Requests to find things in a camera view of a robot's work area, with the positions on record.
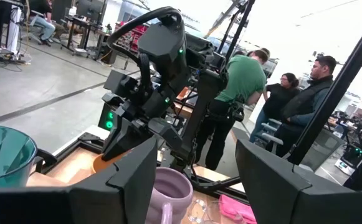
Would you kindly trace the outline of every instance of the concrete floor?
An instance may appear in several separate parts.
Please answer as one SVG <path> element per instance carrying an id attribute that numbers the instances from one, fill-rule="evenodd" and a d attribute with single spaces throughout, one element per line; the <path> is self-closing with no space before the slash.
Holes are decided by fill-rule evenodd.
<path id="1" fill-rule="evenodd" d="M 96 44 L 94 38 L 90 40 L 89 45 Z M 21 48 L 21 52 L 26 50 L 25 42 Z M 102 86 L 112 69 L 124 73 L 138 70 L 132 62 L 122 70 L 125 59 L 121 57 L 110 68 L 90 58 L 71 56 L 67 49 L 60 50 L 58 44 L 48 47 L 34 41 L 29 42 L 24 60 L 30 64 L 0 68 L 0 125 L 27 133 L 39 148 L 49 152 L 98 123 L 103 106 L 101 97 L 107 92 Z M 21 72 L 12 71 L 19 68 Z M 248 136 L 247 129 L 254 126 L 248 120 L 250 114 L 250 110 L 245 110 L 243 124 L 235 124 L 246 130 Z M 202 166 L 209 145 L 210 141 L 207 141 L 200 161 Z M 235 149 L 236 142 L 229 134 L 217 172 L 229 177 L 238 176 Z M 317 174 L 342 184 L 347 177 L 339 175 L 340 171 L 331 161 L 327 166 L 325 171 L 320 169 Z"/>

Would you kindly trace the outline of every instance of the green led light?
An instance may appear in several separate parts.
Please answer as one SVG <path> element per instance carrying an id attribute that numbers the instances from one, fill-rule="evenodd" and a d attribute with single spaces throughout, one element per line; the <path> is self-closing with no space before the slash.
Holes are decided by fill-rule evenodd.
<path id="1" fill-rule="evenodd" d="M 106 121 L 106 128 L 112 128 L 112 127 L 113 127 L 113 122 Z"/>

